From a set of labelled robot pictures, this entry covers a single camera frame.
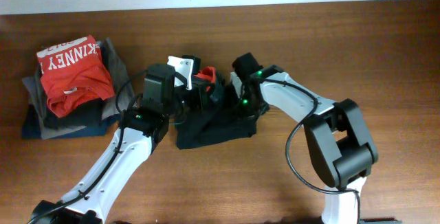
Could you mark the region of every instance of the white tag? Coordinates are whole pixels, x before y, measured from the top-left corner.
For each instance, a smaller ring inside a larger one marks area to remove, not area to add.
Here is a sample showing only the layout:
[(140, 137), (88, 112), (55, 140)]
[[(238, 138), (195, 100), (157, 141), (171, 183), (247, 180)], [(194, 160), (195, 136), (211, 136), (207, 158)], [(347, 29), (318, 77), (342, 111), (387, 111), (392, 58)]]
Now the white tag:
[(51, 46), (49, 48), (46, 48), (46, 49), (42, 50), (41, 52), (37, 52), (36, 56), (39, 57), (39, 58), (43, 58), (43, 57), (48, 56), (48, 55), (59, 53), (59, 52), (62, 52), (63, 50), (65, 50), (65, 49), (69, 49), (70, 47), (79, 45), (79, 44), (81, 44), (82, 42), (84, 42), (86, 40), (87, 40), (87, 37), (84, 37), (84, 38), (78, 38), (78, 39), (76, 39), (74, 41), (70, 41), (70, 42), (67, 42), (67, 43), (61, 43), (59, 45), (54, 45), (54, 46)]
[(75, 92), (77, 90), (77, 88), (76, 87), (74, 87), (73, 89), (70, 89), (69, 91), (64, 91), (64, 94), (71, 94), (71, 93), (73, 93), (73, 92)]

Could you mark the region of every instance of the red shirt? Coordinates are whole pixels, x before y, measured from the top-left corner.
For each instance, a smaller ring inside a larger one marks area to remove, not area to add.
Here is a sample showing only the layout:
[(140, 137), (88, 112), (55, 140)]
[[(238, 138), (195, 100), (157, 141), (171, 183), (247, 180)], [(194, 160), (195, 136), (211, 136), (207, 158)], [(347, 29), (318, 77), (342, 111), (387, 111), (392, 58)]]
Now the red shirt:
[(100, 48), (92, 36), (49, 47), (36, 55), (47, 106), (58, 117), (87, 101), (115, 95)]

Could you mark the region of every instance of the wooden table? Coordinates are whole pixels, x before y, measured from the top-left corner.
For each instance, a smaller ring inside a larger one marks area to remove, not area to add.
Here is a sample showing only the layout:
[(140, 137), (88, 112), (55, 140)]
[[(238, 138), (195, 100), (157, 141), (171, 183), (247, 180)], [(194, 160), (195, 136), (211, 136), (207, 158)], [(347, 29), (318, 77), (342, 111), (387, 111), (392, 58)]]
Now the wooden table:
[[(440, 220), (440, 1), (368, 1), (234, 8), (0, 16), (0, 222), (24, 223), (57, 201), (109, 143), (99, 138), (22, 140), (35, 53), (92, 34), (110, 37), (130, 75), (167, 56), (194, 54), (225, 76), (252, 52), (300, 84), (363, 111), (379, 162), (362, 191), (362, 218)], [(134, 82), (142, 90), (142, 81)], [(324, 196), (299, 182), (284, 158), (295, 122), (272, 109), (250, 139), (178, 150), (171, 129), (130, 178), (108, 221), (263, 223), (319, 216)], [(322, 186), (304, 133), (293, 163)]]

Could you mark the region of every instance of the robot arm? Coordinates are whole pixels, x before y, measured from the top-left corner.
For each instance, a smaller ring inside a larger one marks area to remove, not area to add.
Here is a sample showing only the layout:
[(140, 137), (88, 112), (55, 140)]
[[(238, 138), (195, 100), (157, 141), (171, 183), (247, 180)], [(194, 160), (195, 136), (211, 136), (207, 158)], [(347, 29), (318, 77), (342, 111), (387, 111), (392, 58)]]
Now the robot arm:
[[(337, 103), (323, 98), (304, 88), (284, 72), (272, 65), (260, 66), (251, 54), (245, 54), (232, 64), (231, 73), (237, 95), (242, 82), (247, 85), (247, 98), (254, 106), (267, 103), (278, 107), (305, 128), (307, 144), (313, 168), (326, 184), (325, 190), (355, 190), (360, 194), (371, 166), (377, 162), (378, 154), (366, 123), (356, 103), (344, 100)], [(318, 100), (314, 100), (293, 85), (303, 89)], [(335, 141), (334, 132), (346, 131), (347, 136)], [(322, 221), (325, 224), (356, 223), (358, 201), (353, 194), (326, 194)]]
[(169, 117), (175, 112), (175, 90), (186, 89), (192, 73), (188, 71), (192, 70), (191, 59), (180, 60), (184, 62), (181, 67), (171, 66), (179, 64), (179, 58), (173, 58), (168, 65), (148, 68), (140, 108), (122, 112), (120, 127), (90, 171), (58, 203), (41, 201), (29, 223), (105, 223), (130, 176), (168, 132)]

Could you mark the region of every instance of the folded clothes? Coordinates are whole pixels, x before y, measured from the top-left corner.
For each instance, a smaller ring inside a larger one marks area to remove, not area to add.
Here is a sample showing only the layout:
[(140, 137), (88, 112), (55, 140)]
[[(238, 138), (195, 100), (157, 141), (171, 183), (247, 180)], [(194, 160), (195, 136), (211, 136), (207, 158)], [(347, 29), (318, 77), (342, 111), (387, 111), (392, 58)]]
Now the folded clothes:
[(66, 116), (82, 103), (115, 95), (92, 36), (51, 46), (36, 55), (47, 105), (57, 117)]
[(35, 71), (36, 93), (38, 106), (41, 109), (43, 124), (47, 128), (66, 128), (70, 126), (99, 126), (102, 117), (102, 107), (104, 101), (100, 98), (90, 100), (78, 105), (71, 113), (65, 117), (57, 117), (46, 105), (47, 96), (41, 85), (41, 69)]
[[(117, 91), (120, 89), (120, 87), (129, 79), (129, 76), (126, 71), (125, 64), (122, 62), (122, 60), (118, 57), (116, 54), (116, 51), (110, 41), (109, 38), (107, 38), (104, 42), (98, 41), (97, 44), (100, 45), (102, 50), (102, 62), (104, 66), (108, 69), (110, 76), (112, 78), (113, 88)], [(113, 124), (111, 123), (109, 117), (112, 117), (113, 119), (120, 119), (120, 115), (118, 115), (118, 111), (115, 107), (115, 97), (109, 98), (105, 100), (104, 107), (102, 108), (102, 114), (100, 119), (102, 120), (101, 123), (98, 126), (91, 125), (90, 127), (87, 127), (84, 125), (85, 123), (89, 122), (89, 120), (85, 120), (84, 118), (79, 117), (76, 121), (83, 122), (82, 125), (72, 125), (72, 126), (66, 126), (66, 127), (58, 127), (55, 128), (47, 128), (45, 126), (45, 118), (47, 118), (48, 113), (51, 113), (50, 109), (46, 105), (46, 96), (45, 92), (43, 90), (43, 86), (40, 83), (40, 76), (41, 72), (35, 73), (32, 77), (27, 77), (22, 79), (23, 84), (25, 85), (26, 89), (30, 93), (30, 104), (32, 105), (32, 109), (29, 109), (27, 120), (25, 121), (25, 124), (23, 125), (23, 138), (35, 138), (31, 137), (30, 135), (26, 135), (26, 131), (29, 130), (32, 131), (32, 126), (27, 125), (28, 118), (31, 118), (32, 115), (30, 113), (35, 113), (37, 115), (36, 121), (35, 118), (34, 121), (31, 122), (34, 126), (39, 127), (40, 136), (43, 139), (49, 139), (49, 138), (59, 138), (59, 137), (82, 137), (82, 136), (94, 136), (94, 134), (104, 135), (105, 132), (100, 133), (93, 133), (89, 132), (92, 131), (89, 128), (97, 128), (97, 127), (106, 127), (103, 125), (103, 123), (107, 123), (109, 125)], [(130, 99), (134, 96), (134, 90), (131, 84), (128, 84), (123, 91), (121, 91), (120, 98), (119, 98), (119, 105), (121, 109), (126, 109), (129, 105)], [(67, 115), (64, 117), (65, 119), (71, 117), (71, 115)], [(75, 120), (68, 120), (68, 122), (72, 123), (75, 122)]]

